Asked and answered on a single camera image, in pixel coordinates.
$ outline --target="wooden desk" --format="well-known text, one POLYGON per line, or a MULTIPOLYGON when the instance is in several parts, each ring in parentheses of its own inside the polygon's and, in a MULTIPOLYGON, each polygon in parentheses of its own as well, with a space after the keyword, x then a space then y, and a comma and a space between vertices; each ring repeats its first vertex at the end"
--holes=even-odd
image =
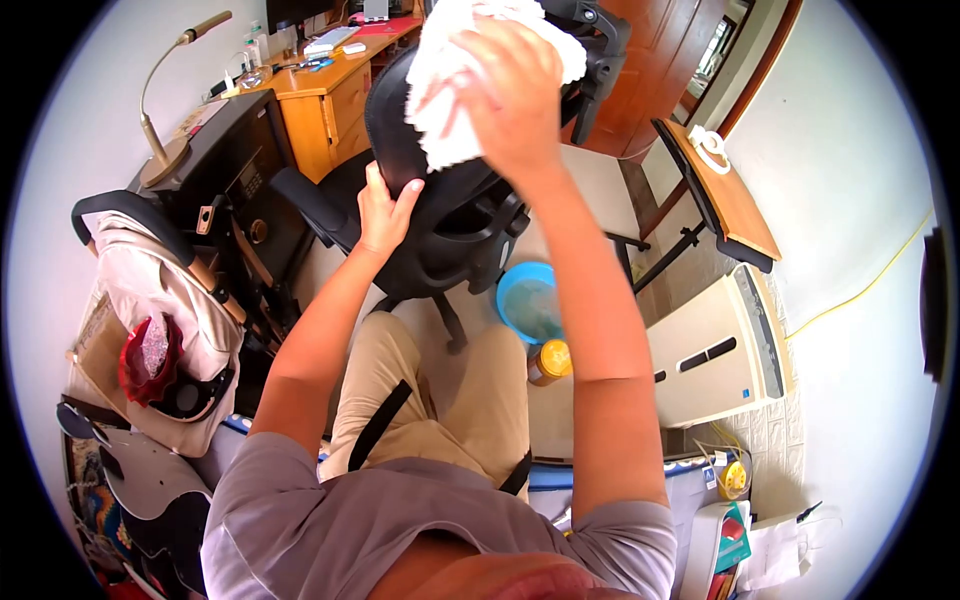
MULTIPOLYGON (((639 281, 634 283, 634 294, 650 284, 670 263, 676 260, 690 246, 696 246, 697 236, 705 229, 716 233, 717 250, 727 256, 748 262, 763 273, 770 273, 773 261, 780 260, 780 249, 756 207, 754 197, 743 184, 743 180, 731 168, 726 175, 720 175, 700 158, 686 138, 686 129, 672 121, 653 119, 654 129, 663 140, 673 157, 683 182, 690 190, 694 203, 700 210, 703 220, 693 229, 682 228, 681 238, 673 248, 652 266, 639 281)), ((643 249, 646 244, 639 240, 624 240, 643 249)), ((627 278, 632 280, 626 250, 617 248, 627 278)))
POLYGON ((743 184, 736 169, 731 167, 727 175, 720 175, 709 168, 694 150, 686 137, 686 128, 683 125, 673 121, 662 121, 662 124, 684 153, 697 180, 707 193, 724 237, 749 246, 774 260, 780 260, 777 242, 774 241, 767 222, 763 220, 763 215, 756 207, 754 197, 743 184))
MULTIPOLYGON (((363 42, 361 54, 333 56, 319 71, 284 69, 253 90, 272 88, 280 103, 297 167, 314 183, 334 167, 370 148, 363 112, 372 85, 371 59, 401 37, 420 27, 418 20, 390 35, 354 36, 363 42)), ((300 62, 303 56, 271 64, 300 62)))

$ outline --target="desk lamp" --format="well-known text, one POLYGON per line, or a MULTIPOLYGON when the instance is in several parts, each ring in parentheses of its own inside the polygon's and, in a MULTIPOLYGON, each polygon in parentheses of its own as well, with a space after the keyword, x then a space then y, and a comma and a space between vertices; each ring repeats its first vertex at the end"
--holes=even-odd
POLYGON ((154 185, 173 171, 174 167, 186 156, 186 150, 190 144, 190 141, 181 135, 174 137, 166 146, 160 143, 160 138, 156 136, 154 124, 150 122, 150 117, 143 111, 143 98, 147 95, 147 85, 150 85, 150 79, 154 76, 156 68, 167 58, 167 55, 174 51, 174 48, 177 46, 185 46, 196 41, 200 36, 224 21, 229 20, 232 16, 232 12, 223 11, 220 14, 211 16, 200 25, 184 31, 183 34, 177 38, 177 41, 174 42, 174 45, 170 46, 170 49, 163 53, 163 56, 156 62, 154 68, 150 70, 150 75, 147 76, 147 82, 143 85, 143 91, 140 93, 140 127, 143 128, 143 134, 147 136, 150 149, 154 151, 154 155, 147 160, 147 164, 143 165, 143 170, 140 171, 140 183, 142 183, 144 187, 154 185))

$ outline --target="black office chair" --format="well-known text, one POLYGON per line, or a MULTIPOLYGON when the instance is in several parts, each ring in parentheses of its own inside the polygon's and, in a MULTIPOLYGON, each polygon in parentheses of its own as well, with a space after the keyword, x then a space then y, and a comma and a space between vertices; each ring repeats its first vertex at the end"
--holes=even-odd
MULTIPOLYGON (((558 126, 578 118, 574 143, 586 141, 599 103, 619 75, 630 36, 626 21, 599 7, 588 14, 571 8, 584 4, 591 5, 583 0, 543 3, 555 22, 569 28, 588 50, 586 76, 562 90, 558 126), (547 6, 551 4, 552 12, 547 6)), ((482 159, 427 175, 420 134, 403 121, 406 75, 416 52, 416 45, 400 52, 373 83, 364 112, 369 150, 344 162, 316 185, 289 167, 277 173, 270 185, 300 209, 325 246, 336 245, 349 253, 360 238, 356 197, 366 185, 366 165, 377 161, 394 198, 407 181, 423 179, 406 238, 373 280, 387 294, 373 310, 389 312, 403 300, 433 299, 452 338, 447 350, 455 354, 467 344, 467 336, 444 292, 462 281, 469 283, 472 294, 490 288, 502 275, 530 218, 510 184, 482 159)))

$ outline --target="computer monitor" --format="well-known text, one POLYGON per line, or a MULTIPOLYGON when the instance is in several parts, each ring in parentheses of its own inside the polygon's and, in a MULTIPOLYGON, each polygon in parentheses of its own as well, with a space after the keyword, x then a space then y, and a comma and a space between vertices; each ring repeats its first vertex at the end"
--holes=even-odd
POLYGON ((334 0, 267 0, 267 31, 272 35, 299 25, 315 14, 329 11, 334 0))

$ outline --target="desk drawer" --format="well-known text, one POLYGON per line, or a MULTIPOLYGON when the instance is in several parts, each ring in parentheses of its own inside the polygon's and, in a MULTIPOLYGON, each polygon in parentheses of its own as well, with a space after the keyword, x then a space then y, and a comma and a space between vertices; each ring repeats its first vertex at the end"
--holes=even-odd
POLYGON ((327 131, 334 146, 346 137, 357 120, 362 120, 370 86, 370 63, 365 62, 324 96, 327 131))
POLYGON ((367 137, 367 124, 361 117, 356 120, 356 123, 354 123, 346 133, 341 135, 340 143, 331 149, 336 153, 333 166, 336 167, 350 160, 368 148, 370 148, 370 139, 367 137))

